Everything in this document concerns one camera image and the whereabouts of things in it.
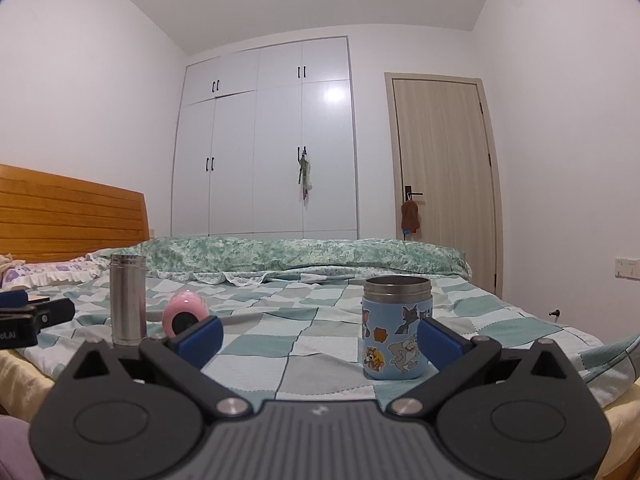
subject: metal screw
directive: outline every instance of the metal screw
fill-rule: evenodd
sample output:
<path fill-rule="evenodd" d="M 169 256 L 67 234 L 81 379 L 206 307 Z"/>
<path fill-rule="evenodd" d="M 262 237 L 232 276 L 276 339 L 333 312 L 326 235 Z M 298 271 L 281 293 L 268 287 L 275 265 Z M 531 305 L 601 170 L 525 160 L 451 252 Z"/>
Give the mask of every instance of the metal screw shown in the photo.
<path fill-rule="evenodd" d="M 396 399 L 391 403 L 391 411 L 396 415 L 415 415 L 423 408 L 422 403 L 413 397 Z"/>
<path fill-rule="evenodd" d="M 216 409 L 227 416 L 244 415 L 249 411 L 249 403 L 238 397 L 227 397 L 216 404 Z"/>

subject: pink alarm clock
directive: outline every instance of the pink alarm clock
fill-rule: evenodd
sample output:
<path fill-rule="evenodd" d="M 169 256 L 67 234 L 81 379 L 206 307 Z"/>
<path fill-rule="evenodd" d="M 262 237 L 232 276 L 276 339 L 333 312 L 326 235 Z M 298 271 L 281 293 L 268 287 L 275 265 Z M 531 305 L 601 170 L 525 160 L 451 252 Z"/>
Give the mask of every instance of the pink alarm clock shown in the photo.
<path fill-rule="evenodd" d="M 185 290 L 174 294 L 162 313 L 162 328 L 175 337 L 209 315 L 207 306 L 195 292 Z"/>

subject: blue and white checkered blanket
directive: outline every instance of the blue and white checkered blanket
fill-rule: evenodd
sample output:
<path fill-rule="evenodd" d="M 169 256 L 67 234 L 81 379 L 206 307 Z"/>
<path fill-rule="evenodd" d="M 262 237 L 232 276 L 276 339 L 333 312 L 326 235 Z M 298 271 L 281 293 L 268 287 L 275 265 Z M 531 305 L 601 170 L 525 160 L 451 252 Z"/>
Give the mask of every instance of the blue and white checkered blanket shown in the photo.
<path fill-rule="evenodd" d="M 199 293 L 225 328 L 222 350 L 202 371 L 256 407 L 265 399 L 373 398 L 384 406 L 424 380 L 373 381 L 363 375 L 358 364 L 361 279 L 306 283 L 313 280 L 296 278 L 242 287 L 147 278 L 148 332 L 162 330 L 162 310 L 173 294 Z M 487 335 L 512 348 L 528 348 L 542 336 L 554 339 L 601 406 L 638 378 L 638 336 L 603 346 L 594 336 L 537 319 L 459 276 L 430 278 L 433 316 L 440 322 L 467 338 Z M 21 351 L 44 374 L 57 378 L 89 334 L 111 340 L 108 271 L 81 285 L 33 292 L 71 298 L 77 310 L 73 321 L 43 330 L 38 346 Z"/>

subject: pillow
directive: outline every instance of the pillow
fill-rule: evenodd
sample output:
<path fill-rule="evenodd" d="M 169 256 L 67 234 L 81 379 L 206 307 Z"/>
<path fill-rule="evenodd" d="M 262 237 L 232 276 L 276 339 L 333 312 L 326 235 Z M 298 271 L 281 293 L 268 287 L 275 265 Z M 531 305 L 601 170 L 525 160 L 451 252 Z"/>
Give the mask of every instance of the pillow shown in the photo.
<path fill-rule="evenodd" d="M 465 255 L 421 242 L 363 240 L 245 240 L 226 237 L 153 238 L 111 254 L 146 257 L 146 270 L 213 273 L 265 272 L 305 267 L 377 267 L 468 279 Z"/>
<path fill-rule="evenodd" d="M 25 264 L 4 273 L 0 290 L 84 283 L 97 278 L 101 273 L 97 263 L 88 261 Z"/>

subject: white wardrobe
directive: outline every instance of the white wardrobe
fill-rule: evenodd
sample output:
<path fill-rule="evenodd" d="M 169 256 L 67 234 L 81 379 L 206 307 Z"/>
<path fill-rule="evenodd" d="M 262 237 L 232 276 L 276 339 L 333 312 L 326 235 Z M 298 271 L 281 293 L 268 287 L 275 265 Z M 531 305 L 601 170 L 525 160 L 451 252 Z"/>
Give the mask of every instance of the white wardrobe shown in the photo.
<path fill-rule="evenodd" d="M 306 147 L 310 190 L 298 183 Z M 356 239 L 346 38 L 238 52 L 187 68 L 172 235 Z"/>

